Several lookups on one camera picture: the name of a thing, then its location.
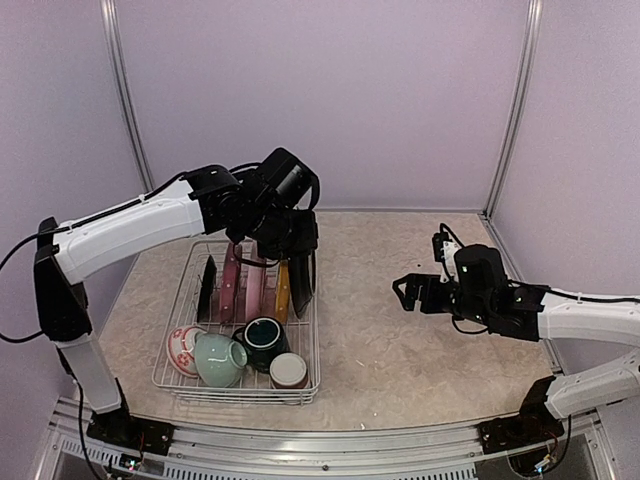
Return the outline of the light pink plate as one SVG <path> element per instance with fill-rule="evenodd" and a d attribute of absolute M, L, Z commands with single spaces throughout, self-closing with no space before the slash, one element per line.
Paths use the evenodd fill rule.
<path fill-rule="evenodd" d="M 264 285 L 266 279 L 266 261 L 258 253 L 258 244 L 252 243 L 249 257 L 245 292 L 245 321 L 250 322 L 261 316 Z"/>

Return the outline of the black striped rim plate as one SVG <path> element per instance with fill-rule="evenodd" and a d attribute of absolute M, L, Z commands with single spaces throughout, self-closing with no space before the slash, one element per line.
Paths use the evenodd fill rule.
<path fill-rule="evenodd" d="M 289 260 L 289 280 L 294 313 L 301 319 L 315 294 L 316 257 L 311 252 Z"/>

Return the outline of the yellow polka dot plate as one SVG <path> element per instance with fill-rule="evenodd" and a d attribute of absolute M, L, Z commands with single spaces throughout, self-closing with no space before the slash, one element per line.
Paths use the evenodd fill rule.
<path fill-rule="evenodd" d="M 289 280 L 289 268 L 288 262 L 282 261 L 279 263 L 277 283 L 276 283 L 276 297 L 274 306 L 274 316 L 276 320 L 285 325 L 289 317 L 289 302 L 290 302 L 290 280 Z"/>

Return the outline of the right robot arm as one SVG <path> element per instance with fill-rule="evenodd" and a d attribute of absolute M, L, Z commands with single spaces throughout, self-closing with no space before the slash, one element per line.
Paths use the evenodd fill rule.
<path fill-rule="evenodd" d="M 639 300 L 595 296 L 525 284 L 508 278 L 500 252 L 473 244 L 437 245 L 439 275 L 407 274 L 392 283 L 402 308 L 421 313 L 447 313 L 468 320 L 489 334 L 538 342 L 580 339 L 618 343 L 631 352 L 571 375 L 536 381 L 513 419 L 511 433 L 523 444 L 546 432 L 551 418 L 612 404 L 639 393 Z"/>

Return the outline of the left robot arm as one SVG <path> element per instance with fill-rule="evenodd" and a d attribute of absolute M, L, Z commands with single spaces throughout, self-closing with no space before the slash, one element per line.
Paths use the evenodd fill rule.
<path fill-rule="evenodd" d="M 102 430 L 121 445 L 140 434 L 93 334 L 84 282 L 165 243 L 224 232 L 257 242 L 269 260 L 308 258 L 318 246 L 318 176 L 279 147 L 258 163 L 181 172 L 156 190 L 99 213 L 41 222 L 33 277 L 39 325 L 61 352 Z"/>

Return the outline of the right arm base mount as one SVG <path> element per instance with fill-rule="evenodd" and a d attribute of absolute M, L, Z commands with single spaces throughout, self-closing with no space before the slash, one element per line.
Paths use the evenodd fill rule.
<path fill-rule="evenodd" d="M 498 417 L 481 422 L 477 431 L 485 455 L 518 449 L 561 437 L 561 421 L 538 414 Z"/>

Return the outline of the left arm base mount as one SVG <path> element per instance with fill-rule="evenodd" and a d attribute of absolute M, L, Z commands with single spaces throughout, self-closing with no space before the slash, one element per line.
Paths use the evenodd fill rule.
<path fill-rule="evenodd" d="M 167 456 L 175 426 L 162 421 L 131 415 L 94 414 L 87 435 L 106 444 Z"/>

